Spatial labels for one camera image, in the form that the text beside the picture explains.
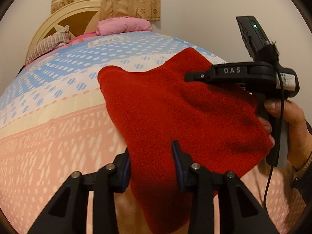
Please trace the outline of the person's right hand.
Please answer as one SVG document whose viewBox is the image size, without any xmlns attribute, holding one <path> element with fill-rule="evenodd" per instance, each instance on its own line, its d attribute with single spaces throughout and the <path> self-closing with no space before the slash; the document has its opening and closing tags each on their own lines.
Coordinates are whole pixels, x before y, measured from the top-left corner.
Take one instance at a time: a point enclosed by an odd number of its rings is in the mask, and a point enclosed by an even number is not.
<svg viewBox="0 0 312 234">
<path fill-rule="evenodd" d="M 264 107 L 268 114 L 276 118 L 280 117 L 280 100 L 266 100 Z M 269 121 L 260 116 L 258 119 L 269 135 L 271 145 L 274 146 L 275 141 L 271 136 L 272 127 Z M 307 128 L 304 111 L 293 101 L 285 100 L 283 120 L 289 124 L 288 161 L 296 171 L 300 171 L 311 155 L 311 134 Z"/>
</svg>

